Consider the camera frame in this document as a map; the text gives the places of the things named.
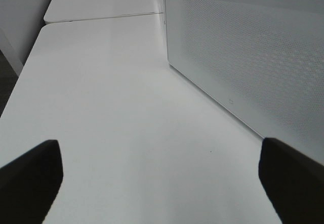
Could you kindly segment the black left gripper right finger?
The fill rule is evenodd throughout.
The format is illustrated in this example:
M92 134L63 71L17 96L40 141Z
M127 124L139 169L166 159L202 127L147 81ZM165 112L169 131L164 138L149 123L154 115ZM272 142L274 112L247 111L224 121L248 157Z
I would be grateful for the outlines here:
M323 223L323 165L276 138L265 138L258 176L282 223Z

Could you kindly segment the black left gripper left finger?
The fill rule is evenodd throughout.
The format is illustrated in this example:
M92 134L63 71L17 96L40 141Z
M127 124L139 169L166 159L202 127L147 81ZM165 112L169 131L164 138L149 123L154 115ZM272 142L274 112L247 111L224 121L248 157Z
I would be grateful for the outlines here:
M44 141L1 167L1 223L43 223L62 181L57 140Z

